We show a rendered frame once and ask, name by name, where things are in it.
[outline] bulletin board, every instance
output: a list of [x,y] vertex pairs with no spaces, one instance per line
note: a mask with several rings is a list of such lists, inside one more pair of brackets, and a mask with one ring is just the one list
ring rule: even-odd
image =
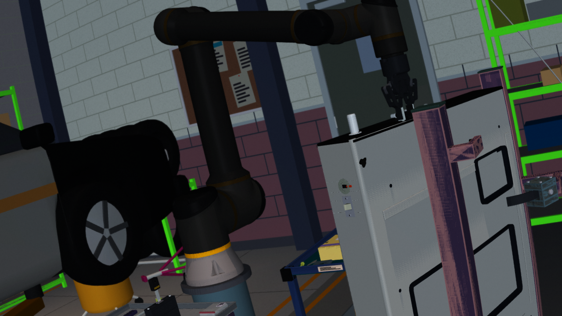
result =
[[[214,42],[226,105],[231,115],[261,107],[245,42]],[[172,51],[189,125],[197,122],[179,49]]]

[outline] red brick wall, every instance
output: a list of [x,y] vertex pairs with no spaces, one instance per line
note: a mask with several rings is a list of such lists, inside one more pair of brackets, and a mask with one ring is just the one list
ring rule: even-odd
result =
[[[546,60],[549,66],[560,65],[558,58]],[[530,62],[514,67],[508,67],[511,87],[518,87],[542,81],[541,70],[545,68],[542,61]],[[461,78],[444,80],[439,82],[441,100],[456,97],[458,95],[480,89],[478,74],[464,76]],[[515,100],[515,112],[519,125],[521,144],[527,144],[525,139],[524,124],[527,121],[548,118],[551,116],[562,115],[562,92],[550,93],[531,98]],[[527,165],[528,174],[546,173],[562,169],[562,159],[536,162]]]
[[[316,202],[316,209],[323,232],[336,227],[332,215],[332,207],[328,199],[328,190],[320,163],[316,144],[332,137],[326,110],[321,107],[295,114],[298,134],[302,150],[305,154],[306,167],[309,172],[310,184]],[[283,191],[279,183],[268,131],[264,121],[246,124],[234,128],[238,143],[238,152],[242,166],[250,172],[253,179],[264,188],[266,206],[262,216],[252,224],[230,234],[231,241],[258,240],[291,236],[291,226]],[[197,187],[205,186],[209,178],[209,170],[201,146],[201,138],[194,136],[178,141],[180,148],[181,167],[179,174],[188,179],[195,178]],[[173,216],[169,216],[171,228],[175,228]]]

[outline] baseboard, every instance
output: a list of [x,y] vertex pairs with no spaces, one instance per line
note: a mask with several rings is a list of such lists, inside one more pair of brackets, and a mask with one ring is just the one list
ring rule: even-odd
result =
[[[326,236],[329,233],[330,232],[322,232],[322,237]],[[294,246],[294,239],[293,236],[284,236],[256,240],[233,241],[231,245],[232,249],[234,249],[235,251],[288,247]]]

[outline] black box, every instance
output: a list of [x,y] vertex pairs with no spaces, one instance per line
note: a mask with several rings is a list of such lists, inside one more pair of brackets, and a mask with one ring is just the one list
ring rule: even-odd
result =
[[144,310],[146,316],[180,316],[175,296],[168,295]]

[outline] paper notice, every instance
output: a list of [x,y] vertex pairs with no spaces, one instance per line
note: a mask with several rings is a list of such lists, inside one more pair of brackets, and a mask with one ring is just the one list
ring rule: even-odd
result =
[[219,66],[219,72],[228,70],[228,65],[226,64],[226,57],[224,54],[224,45],[222,42],[213,42],[213,47],[215,48],[216,63]]
[[230,86],[234,92],[234,98],[238,107],[243,107],[256,102],[256,97],[253,95],[252,84],[247,71],[241,74],[234,75],[230,78]]
[[244,72],[252,70],[250,54],[248,53],[246,42],[234,42],[234,50],[236,51],[236,58],[238,59],[238,64],[240,65],[240,71]]

